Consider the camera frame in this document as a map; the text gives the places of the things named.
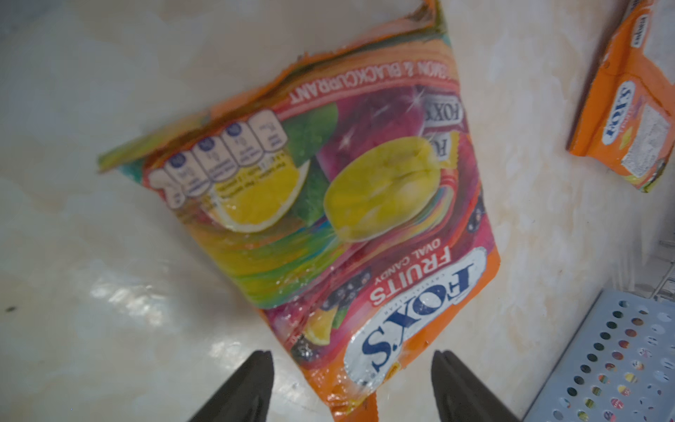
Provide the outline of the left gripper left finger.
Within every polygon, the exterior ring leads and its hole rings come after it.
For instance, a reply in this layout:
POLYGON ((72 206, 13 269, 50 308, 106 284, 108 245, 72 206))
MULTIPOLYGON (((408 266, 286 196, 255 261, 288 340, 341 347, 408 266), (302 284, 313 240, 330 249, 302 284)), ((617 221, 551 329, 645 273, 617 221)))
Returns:
POLYGON ((265 422, 273 387, 272 353, 255 351, 189 421, 265 422))

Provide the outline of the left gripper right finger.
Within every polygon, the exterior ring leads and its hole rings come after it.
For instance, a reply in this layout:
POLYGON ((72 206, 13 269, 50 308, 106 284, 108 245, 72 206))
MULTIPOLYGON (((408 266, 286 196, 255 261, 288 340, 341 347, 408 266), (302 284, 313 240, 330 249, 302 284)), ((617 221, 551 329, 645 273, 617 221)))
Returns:
POLYGON ((520 421, 453 352, 434 352, 431 376, 441 421, 520 421))

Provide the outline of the light blue plastic basket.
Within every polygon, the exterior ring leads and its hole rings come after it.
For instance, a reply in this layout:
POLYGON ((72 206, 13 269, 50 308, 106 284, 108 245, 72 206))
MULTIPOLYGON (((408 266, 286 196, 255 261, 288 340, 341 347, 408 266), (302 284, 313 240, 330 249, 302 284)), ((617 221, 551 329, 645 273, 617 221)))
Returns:
POLYGON ((527 421, 672 421, 674 306, 603 290, 527 421))

